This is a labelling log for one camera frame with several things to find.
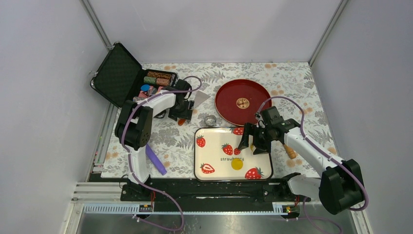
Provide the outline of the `small glass cup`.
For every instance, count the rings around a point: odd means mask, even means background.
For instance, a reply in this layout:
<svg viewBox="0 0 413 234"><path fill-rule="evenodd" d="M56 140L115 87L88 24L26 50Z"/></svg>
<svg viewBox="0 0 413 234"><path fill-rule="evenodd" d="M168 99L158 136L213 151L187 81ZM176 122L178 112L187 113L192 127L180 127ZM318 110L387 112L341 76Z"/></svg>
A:
<svg viewBox="0 0 413 234"><path fill-rule="evenodd" d="M216 126L217 118L214 115L208 115L204 118L204 123L207 127Z"/></svg>

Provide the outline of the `metal spatula wooden handle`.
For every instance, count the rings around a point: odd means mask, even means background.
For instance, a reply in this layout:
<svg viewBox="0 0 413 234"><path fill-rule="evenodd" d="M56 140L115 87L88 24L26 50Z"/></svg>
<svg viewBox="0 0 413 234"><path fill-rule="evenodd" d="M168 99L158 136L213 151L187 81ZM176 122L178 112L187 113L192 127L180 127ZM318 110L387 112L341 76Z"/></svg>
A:
<svg viewBox="0 0 413 234"><path fill-rule="evenodd" d="M196 107L198 107L201 103L205 102L206 100L208 100L210 98L210 95L202 92L202 91L197 91L195 98L193 100L193 106L191 108L192 110L192 114L195 113L195 109ZM178 125L182 126L185 122L190 122L190 120L186 120L186 119L179 119L178 120Z"/></svg>

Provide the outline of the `white strawberry tray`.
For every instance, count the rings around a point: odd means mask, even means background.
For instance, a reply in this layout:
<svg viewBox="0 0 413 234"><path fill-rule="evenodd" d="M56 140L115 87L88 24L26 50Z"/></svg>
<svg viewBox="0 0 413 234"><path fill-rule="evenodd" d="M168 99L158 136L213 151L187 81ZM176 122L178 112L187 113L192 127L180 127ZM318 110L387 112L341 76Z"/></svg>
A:
<svg viewBox="0 0 413 234"><path fill-rule="evenodd" d="M200 128L194 138L194 174L200 181L267 180L273 175L270 154L253 155L253 136L249 147L238 149L242 127ZM236 171L231 161L240 158L244 165Z"/></svg>

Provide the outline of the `red round plate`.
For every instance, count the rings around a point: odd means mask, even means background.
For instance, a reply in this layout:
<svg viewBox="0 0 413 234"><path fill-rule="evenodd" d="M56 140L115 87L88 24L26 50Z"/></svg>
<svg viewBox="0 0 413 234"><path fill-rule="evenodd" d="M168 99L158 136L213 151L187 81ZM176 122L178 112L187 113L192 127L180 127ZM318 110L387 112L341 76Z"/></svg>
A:
<svg viewBox="0 0 413 234"><path fill-rule="evenodd" d="M224 120L242 126L245 123L258 122L255 114L269 98L269 92L259 83L248 79L235 79L218 89L214 102L217 112Z"/></svg>

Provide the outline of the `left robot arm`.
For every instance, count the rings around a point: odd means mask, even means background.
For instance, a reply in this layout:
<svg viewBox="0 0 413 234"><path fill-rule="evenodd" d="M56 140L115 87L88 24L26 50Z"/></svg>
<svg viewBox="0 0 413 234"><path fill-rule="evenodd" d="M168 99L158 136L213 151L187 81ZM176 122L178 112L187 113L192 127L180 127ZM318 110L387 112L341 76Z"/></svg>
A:
<svg viewBox="0 0 413 234"><path fill-rule="evenodd" d="M129 180L136 183L132 194L139 200L146 200L151 194L150 185L146 180L150 177L147 169L146 148L152 133L152 120L155 116L168 110L168 117L178 121L192 118L194 101L188 100L192 92L202 85L192 88L184 79L176 81L173 87L167 87L157 94L138 102L126 101L115 126L115 136L122 147L128 152Z"/></svg>

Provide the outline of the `yellow dough piece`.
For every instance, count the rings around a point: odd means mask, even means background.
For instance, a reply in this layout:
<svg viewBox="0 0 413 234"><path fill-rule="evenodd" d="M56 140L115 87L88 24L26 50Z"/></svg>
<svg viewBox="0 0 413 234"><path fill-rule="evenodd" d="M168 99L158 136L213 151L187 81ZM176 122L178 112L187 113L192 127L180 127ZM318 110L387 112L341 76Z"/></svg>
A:
<svg viewBox="0 0 413 234"><path fill-rule="evenodd" d="M238 171L238 170L240 170L240 169L243 167L243 165L244 165L244 163L243 163L243 161L242 161L240 158L234 158L234 159L232 159L232 161L231 161L231 168L232 168L233 170Z"/></svg>

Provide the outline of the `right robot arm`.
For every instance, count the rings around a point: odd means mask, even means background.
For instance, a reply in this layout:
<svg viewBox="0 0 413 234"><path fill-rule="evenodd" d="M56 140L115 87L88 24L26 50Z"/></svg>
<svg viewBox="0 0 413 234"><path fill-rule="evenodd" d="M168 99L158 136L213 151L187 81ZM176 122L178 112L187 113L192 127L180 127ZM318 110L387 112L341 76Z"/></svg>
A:
<svg viewBox="0 0 413 234"><path fill-rule="evenodd" d="M285 184L279 188L281 198L293 200L297 195L318 200L331 214L344 210L355 211L355 205L369 203L364 187L360 165L353 159L344 160L322 147L307 136L302 124L294 119L284 119L275 106L256 114L258 122L246 123L239 143L243 150L253 144L254 154L271 151L271 143L278 141L292 148L318 173L318 178L300 173L286 176Z"/></svg>

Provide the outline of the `wooden dough roller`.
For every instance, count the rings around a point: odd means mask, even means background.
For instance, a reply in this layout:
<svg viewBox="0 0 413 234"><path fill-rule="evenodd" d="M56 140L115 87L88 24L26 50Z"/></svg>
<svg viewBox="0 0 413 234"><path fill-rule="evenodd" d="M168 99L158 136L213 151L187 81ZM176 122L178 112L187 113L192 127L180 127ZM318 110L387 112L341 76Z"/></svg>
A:
<svg viewBox="0 0 413 234"><path fill-rule="evenodd" d="M297 157L296 152L291 147L287 146L286 144L284 144L283 147L290 159L295 159Z"/></svg>

